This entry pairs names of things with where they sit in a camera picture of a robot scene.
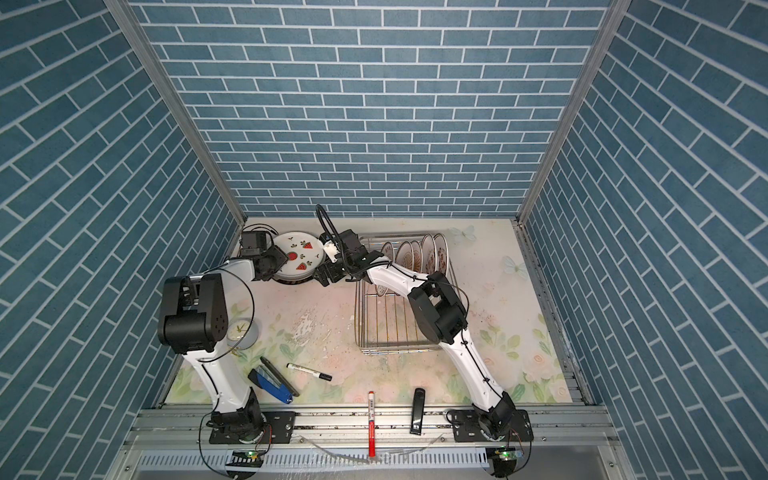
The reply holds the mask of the watermelon print plate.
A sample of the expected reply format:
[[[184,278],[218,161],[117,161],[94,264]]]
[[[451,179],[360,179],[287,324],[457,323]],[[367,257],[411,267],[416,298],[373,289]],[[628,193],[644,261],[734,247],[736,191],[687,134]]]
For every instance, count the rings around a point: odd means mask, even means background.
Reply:
[[[308,262],[318,267],[325,260],[321,241],[306,232],[294,231],[280,234],[274,238],[274,244],[286,254],[288,258],[286,263]]]

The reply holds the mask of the dark mosaic rim plate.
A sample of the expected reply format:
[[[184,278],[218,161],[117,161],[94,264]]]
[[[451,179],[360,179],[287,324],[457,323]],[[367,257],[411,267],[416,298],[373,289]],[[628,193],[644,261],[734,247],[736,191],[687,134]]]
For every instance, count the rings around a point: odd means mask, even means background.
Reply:
[[[272,279],[287,285],[301,284],[311,281],[316,269],[316,264],[310,265],[308,262],[286,263],[273,275]]]

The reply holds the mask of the red rim white plate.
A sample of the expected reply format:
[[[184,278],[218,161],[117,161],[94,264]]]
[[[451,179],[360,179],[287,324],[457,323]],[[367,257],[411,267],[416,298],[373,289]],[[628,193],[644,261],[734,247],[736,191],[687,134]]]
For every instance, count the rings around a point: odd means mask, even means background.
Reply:
[[[432,274],[436,270],[436,245],[432,235],[425,235],[421,240],[421,271]]]

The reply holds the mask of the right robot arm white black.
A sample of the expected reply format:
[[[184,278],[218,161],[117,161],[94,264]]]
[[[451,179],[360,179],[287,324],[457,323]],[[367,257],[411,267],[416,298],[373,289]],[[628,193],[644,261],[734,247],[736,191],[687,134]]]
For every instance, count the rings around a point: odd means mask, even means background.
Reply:
[[[327,286],[347,277],[391,290],[408,300],[417,327],[450,358],[464,381],[481,432],[491,441],[517,436],[530,443],[534,436],[527,413],[516,407],[508,392],[493,378],[468,329],[461,290],[444,274],[408,270],[379,251],[369,251],[351,230],[325,227],[320,241],[327,259],[313,277]]]

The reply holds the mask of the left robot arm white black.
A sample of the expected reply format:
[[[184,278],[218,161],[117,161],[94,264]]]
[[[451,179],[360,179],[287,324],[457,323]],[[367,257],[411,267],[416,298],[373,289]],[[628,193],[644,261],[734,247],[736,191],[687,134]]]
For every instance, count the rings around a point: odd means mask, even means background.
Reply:
[[[202,273],[171,277],[164,282],[158,339],[197,372],[210,396],[213,443],[256,444],[269,440],[271,425],[253,387],[235,364],[229,344],[231,308],[244,296],[247,329],[255,326],[256,302],[250,283],[268,281],[288,256],[274,244],[277,231],[266,224],[246,228],[240,253]]]

